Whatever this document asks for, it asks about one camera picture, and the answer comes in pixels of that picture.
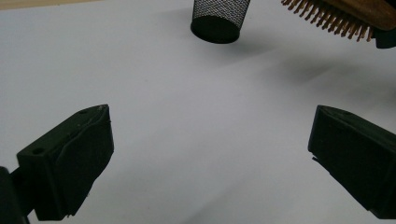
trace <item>black plastic part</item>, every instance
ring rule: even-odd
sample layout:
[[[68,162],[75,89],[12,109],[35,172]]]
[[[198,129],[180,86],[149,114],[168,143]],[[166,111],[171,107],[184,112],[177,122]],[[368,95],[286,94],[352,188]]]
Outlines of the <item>black plastic part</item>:
[[[39,220],[75,215],[114,151],[109,109],[81,110],[18,153]]]
[[[233,43],[239,38],[240,32],[231,21],[216,16],[203,16],[192,20],[191,30],[199,38],[215,44]]]
[[[18,195],[14,189],[11,175],[4,167],[0,167],[0,223],[28,223],[21,211]]]
[[[395,134],[319,105],[308,150],[366,210],[378,218],[396,218]]]
[[[382,31],[375,29],[375,44],[378,49],[391,49],[396,47],[396,29]]]

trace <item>black mesh cylinder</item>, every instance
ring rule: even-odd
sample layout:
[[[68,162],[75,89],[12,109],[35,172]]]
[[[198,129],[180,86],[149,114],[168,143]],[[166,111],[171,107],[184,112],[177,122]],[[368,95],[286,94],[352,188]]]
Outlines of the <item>black mesh cylinder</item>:
[[[239,38],[250,0],[194,0],[192,32],[201,39],[228,44]]]

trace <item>screw hole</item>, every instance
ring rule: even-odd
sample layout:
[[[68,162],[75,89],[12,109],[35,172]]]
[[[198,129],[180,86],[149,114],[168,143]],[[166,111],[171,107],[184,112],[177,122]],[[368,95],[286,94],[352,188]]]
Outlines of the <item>screw hole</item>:
[[[35,149],[33,149],[33,154],[35,154],[35,155],[38,155],[38,154],[41,154],[41,153],[43,153],[45,150],[44,150],[44,148],[42,148],[42,147],[39,147],[39,148],[35,148]]]

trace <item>bristle pad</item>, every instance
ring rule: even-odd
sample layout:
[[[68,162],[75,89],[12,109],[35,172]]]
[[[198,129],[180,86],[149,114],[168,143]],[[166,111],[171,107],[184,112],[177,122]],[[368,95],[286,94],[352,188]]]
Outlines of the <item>bristle pad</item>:
[[[306,21],[311,20],[317,27],[334,32],[335,35],[347,36],[351,39],[353,35],[357,36],[359,42],[367,34],[367,41],[370,41],[373,35],[373,27],[366,22],[361,21],[352,15],[333,7],[322,0],[282,0],[284,6],[289,6],[288,10],[294,10],[299,13],[300,17],[305,17]]]

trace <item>hairbrush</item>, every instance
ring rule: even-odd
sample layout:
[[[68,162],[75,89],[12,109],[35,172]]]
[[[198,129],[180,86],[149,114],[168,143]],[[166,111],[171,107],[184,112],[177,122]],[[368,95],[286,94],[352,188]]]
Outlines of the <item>hairbrush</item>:
[[[391,0],[282,0],[282,4],[323,30],[349,39],[356,35],[357,41],[370,41],[376,30],[396,28],[396,4]]]

